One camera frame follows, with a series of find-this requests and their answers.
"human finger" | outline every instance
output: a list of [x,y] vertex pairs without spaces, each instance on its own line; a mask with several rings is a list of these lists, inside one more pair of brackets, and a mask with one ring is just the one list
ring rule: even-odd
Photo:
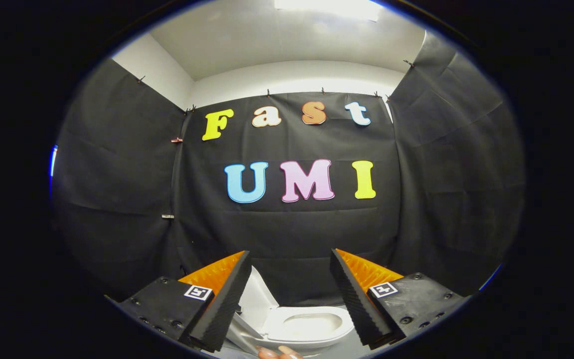
[[258,350],[258,357],[260,359],[278,359],[278,354],[272,352],[267,348],[263,348],[262,346],[256,346],[256,350]]
[[298,354],[295,350],[289,348],[288,346],[280,346],[278,350],[283,352],[280,359],[303,359],[303,357]]

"black curtain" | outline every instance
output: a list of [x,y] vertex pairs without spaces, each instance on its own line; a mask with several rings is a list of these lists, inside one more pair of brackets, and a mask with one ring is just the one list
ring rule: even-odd
[[171,177],[184,112],[108,59],[82,82],[57,139],[52,197],[72,254],[121,300],[179,277]]
[[388,101],[402,208],[391,268],[469,295],[501,263],[524,207],[524,153],[498,88],[427,33]]
[[[321,102],[326,120],[307,125],[303,105]],[[358,125],[345,106],[365,108],[369,125]],[[281,122],[254,127],[254,112],[278,109]],[[221,136],[203,141],[206,115],[231,109]],[[399,218],[399,165],[393,124],[380,97],[349,93],[285,93],[254,96],[189,112],[177,156],[175,222],[182,254],[191,270],[226,255],[249,250],[253,265],[279,304],[332,305],[342,298],[329,270],[332,248],[341,248],[387,265],[395,247]],[[283,202],[285,173],[280,165],[296,161],[309,173],[314,161],[327,159],[334,197]],[[374,198],[355,196],[355,161],[370,161]],[[266,190],[251,203],[228,197],[225,166],[242,164],[242,188],[252,191],[250,165],[267,162]]]

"toilet seat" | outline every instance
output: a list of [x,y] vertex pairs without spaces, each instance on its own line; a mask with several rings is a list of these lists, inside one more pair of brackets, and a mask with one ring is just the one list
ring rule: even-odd
[[353,329],[349,312],[336,307],[278,307],[263,325],[267,339],[280,342],[334,341]]
[[257,345],[270,349],[287,345],[304,357],[316,355],[354,329],[343,308],[280,307],[253,266],[239,305],[241,313],[234,314],[226,337],[254,355]]

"toilet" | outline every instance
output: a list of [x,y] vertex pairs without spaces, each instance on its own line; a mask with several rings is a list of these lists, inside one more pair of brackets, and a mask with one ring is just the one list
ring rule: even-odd
[[343,341],[353,330],[346,309],[338,307],[280,307],[252,266],[227,339],[251,354],[255,346],[277,351],[285,345],[303,357],[314,357]]

